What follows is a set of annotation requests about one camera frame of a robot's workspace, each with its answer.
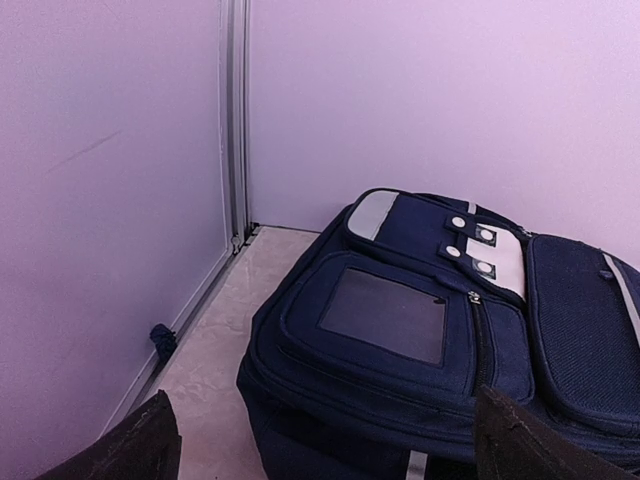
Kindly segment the navy blue student backpack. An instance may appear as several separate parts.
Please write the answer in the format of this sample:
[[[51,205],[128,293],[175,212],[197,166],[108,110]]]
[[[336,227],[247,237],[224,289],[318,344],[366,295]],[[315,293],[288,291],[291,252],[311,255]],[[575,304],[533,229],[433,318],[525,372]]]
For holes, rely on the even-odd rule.
[[[471,202],[364,192],[252,320],[238,389],[271,479],[475,479],[498,392],[639,475],[639,273]]]

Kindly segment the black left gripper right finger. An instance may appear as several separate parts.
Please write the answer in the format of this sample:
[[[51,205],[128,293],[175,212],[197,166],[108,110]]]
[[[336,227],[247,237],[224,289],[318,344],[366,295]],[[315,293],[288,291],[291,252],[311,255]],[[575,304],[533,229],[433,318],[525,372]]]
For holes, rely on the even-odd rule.
[[[480,479],[615,480],[636,476],[567,441],[509,397],[476,397],[474,454]]]

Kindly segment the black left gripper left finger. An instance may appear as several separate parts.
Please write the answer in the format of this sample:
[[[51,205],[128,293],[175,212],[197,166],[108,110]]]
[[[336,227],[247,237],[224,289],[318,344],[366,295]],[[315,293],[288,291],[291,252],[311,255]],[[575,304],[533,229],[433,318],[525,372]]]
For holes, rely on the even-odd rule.
[[[181,435],[160,390],[87,449],[41,474],[41,480],[176,479]]]

